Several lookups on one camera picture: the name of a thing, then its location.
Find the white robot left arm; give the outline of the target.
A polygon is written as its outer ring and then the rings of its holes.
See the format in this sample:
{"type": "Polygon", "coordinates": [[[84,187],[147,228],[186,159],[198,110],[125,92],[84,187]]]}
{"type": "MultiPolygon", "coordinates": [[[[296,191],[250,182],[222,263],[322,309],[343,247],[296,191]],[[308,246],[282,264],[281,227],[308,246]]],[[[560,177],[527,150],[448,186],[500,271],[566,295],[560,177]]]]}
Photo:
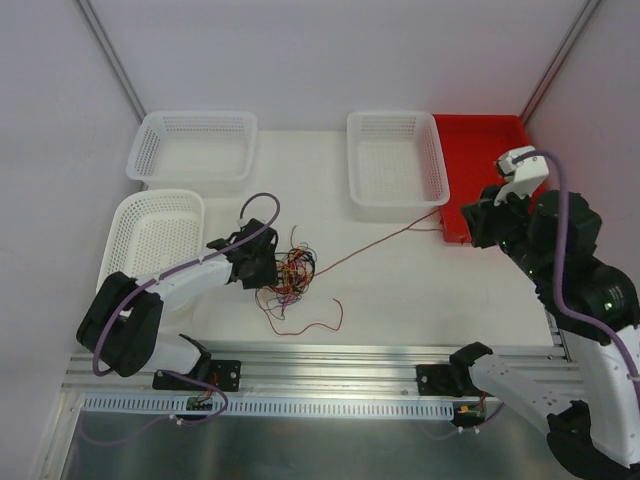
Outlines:
{"type": "Polygon", "coordinates": [[[161,321],[218,287],[235,282],[245,289],[274,285],[277,243],[275,229],[251,219],[230,237],[210,242],[199,256],[163,273],[109,275],[76,333],[77,341],[93,353],[93,373],[126,378],[143,370],[171,371],[185,387],[203,387],[210,377],[210,354],[185,334],[162,334],[161,321]]]}

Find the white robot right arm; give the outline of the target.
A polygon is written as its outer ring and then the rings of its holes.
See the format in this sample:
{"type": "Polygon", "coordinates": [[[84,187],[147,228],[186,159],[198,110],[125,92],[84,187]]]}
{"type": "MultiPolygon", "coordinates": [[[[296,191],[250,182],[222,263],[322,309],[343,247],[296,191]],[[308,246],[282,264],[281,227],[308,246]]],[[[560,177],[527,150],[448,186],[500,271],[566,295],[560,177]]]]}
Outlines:
{"type": "Polygon", "coordinates": [[[474,342],[449,358],[450,386],[500,399],[529,421],[580,479],[639,476],[639,299],[631,279],[598,260],[601,217],[578,193],[537,199],[483,189],[462,207],[475,247],[497,246],[532,281],[579,367],[585,397],[564,399],[474,342]]]}

